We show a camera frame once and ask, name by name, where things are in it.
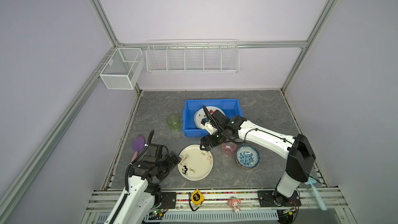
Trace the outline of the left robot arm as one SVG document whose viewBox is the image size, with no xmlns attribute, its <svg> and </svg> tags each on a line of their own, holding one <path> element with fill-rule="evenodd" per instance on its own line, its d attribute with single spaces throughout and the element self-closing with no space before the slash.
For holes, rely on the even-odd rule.
<svg viewBox="0 0 398 224">
<path fill-rule="evenodd" d="M 130 162 L 124 174 L 124 189 L 106 224 L 141 224 L 149 211 L 162 202 L 161 183 L 181 159 L 164 145 L 152 142 L 151 130 L 144 150 Z"/>
</svg>

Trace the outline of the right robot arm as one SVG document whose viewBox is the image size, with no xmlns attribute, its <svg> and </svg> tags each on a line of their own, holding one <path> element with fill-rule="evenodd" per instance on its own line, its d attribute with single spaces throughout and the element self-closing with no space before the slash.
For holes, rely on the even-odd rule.
<svg viewBox="0 0 398 224">
<path fill-rule="evenodd" d="M 316 160 L 306 136 L 277 133 L 241 116 L 228 118 L 219 110 L 210 113 L 205 105 L 202 109 L 206 117 L 201 123 L 208 135 L 201 138 L 201 150 L 209 151 L 228 142 L 252 142 L 276 153 L 286 160 L 286 169 L 275 189 L 265 191 L 262 202 L 266 206 L 301 206 L 297 188 L 308 181 Z"/>
</svg>

